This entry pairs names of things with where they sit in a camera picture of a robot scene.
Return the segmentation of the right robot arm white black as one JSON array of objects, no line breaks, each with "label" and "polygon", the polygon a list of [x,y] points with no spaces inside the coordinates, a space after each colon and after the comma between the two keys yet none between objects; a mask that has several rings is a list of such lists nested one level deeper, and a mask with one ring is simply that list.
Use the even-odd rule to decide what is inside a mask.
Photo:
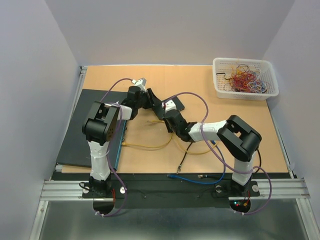
[{"label": "right robot arm white black", "polygon": [[213,122],[188,122],[178,110],[169,110],[163,121],[168,132],[175,133],[182,141],[196,143],[220,141],[234,157],[234,166],[224,163],[233,171],[231,192],[242,195],[249,188],[253,174],[253,158],[259,149],[262,136],[237,115]]}]

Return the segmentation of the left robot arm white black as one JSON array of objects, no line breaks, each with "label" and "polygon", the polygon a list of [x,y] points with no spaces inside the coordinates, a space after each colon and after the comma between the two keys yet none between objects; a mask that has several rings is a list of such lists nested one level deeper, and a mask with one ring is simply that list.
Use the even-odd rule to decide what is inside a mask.
[{"label": "left robot arm white black", "polygon": [[91,159],[91,172],[88,184],[82,189],[99,197],[111,193],[108,150],[117,130],[117,122],[133,120],[139,109],[152,109],[162,101],[148,88],[129,87],[126,97],[121,101],[95,101],[82,125],[82,133],[88,143]]}]

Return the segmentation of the small black network switch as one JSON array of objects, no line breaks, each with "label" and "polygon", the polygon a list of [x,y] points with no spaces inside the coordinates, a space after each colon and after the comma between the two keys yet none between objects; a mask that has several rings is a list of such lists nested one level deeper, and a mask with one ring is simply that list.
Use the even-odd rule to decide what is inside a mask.
[{"label": "small black network switch", "polygon": [[161,121],[163,120],[166,112],[170,110],[177,110],[180,112],[185,109],[185,106],[177,96],[175,97],[172,96],[165,100],[160,100],[156,96],[152,95],[151,99],[153,100],[153,103],[154,103],[151,109],[156,115],[156,117],[158,118],[158,120],[161,120]]}]

